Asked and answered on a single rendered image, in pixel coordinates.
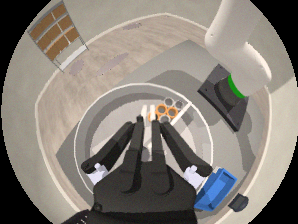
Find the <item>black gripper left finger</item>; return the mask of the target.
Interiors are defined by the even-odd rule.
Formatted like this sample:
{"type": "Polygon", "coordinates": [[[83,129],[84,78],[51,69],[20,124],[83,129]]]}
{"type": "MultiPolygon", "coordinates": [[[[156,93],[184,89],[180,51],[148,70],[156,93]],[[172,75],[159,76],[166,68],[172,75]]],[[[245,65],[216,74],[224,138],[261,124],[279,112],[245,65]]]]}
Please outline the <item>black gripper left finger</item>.
{"type": "Polygon", "coordinates": [[[147,105],[143,105],[142,113],[140,114],[144,117],[137,116],[136,123],[130,121],[126,122],[97,154],[81,164],[81,169],[89,176],[94,185],[108,175],[108,172],[112,169],[130,142],[123,159],[121,170],[117,176],[116,187],[124,194],[129,194],[133,191],[137,162],[138,160],[141,161],[142,157],[144,140],[143,126],[144,131],[146,130],[146,108],[147,105]]]}

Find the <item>blue crate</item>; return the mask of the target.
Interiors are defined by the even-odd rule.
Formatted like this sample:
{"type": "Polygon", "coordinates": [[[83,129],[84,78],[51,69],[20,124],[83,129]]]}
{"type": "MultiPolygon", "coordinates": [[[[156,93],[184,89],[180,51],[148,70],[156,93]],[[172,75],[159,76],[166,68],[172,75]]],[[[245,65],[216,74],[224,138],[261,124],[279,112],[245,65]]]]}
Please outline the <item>blue crate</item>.
{"type": "Polygon", "coordinates": [[[216,166],[204,186],[197,194],[194,208],[212,212],[226,197],[236,181],[237,178],[230,174],[227,170],[216,166]]]}

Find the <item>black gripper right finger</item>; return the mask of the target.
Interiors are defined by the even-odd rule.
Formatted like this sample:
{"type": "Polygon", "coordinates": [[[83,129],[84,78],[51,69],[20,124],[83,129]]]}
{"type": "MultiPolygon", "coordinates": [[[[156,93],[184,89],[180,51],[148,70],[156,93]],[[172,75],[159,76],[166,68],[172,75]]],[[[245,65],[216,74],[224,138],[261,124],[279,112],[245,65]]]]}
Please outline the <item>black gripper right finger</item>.
{"type": "Polygon", "coordinates": [[[154,105],[151,105],[153,193],[164,195],[170,187],[161,134],[184,173],[184,179],[196,189],[212,173],[212,166],[194,153],[170,122],[160,123],[154,105]]]}

